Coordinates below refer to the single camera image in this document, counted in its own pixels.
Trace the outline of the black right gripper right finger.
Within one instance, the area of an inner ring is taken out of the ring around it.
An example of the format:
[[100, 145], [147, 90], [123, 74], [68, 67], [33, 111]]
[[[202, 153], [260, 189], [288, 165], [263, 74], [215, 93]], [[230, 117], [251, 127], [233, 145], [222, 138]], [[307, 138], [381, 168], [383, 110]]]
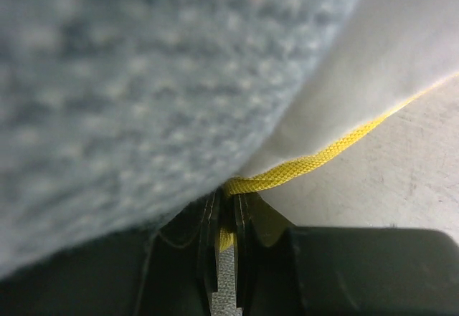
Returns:
[[429, 229], [295, 226], [232, 199], [244, 315], [456, 315], [458, 245]]

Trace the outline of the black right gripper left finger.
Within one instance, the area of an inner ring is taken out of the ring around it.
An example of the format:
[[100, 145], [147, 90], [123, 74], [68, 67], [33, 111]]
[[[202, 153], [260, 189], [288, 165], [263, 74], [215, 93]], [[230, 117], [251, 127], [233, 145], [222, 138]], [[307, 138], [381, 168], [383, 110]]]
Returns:
[[209, 315], [220, 191], [158, 231], [105, 236], [1, 282], [3, 315]]

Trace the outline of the blue-grey fabric pillowcase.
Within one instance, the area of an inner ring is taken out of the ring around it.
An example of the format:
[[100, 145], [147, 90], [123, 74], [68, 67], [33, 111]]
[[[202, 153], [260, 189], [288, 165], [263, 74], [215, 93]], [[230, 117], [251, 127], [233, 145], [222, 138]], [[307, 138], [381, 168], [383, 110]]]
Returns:
[[1, 0], [1, 276], [225, 182], [358, 2]]

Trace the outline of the cream pillow with yellow edge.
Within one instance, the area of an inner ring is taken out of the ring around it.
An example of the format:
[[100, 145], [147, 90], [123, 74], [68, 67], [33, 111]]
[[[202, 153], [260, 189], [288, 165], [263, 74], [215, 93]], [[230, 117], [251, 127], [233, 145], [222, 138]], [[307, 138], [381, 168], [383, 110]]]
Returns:
[[458, 0], [361, 0], [236, 178], [301, 226], [458, 236]]

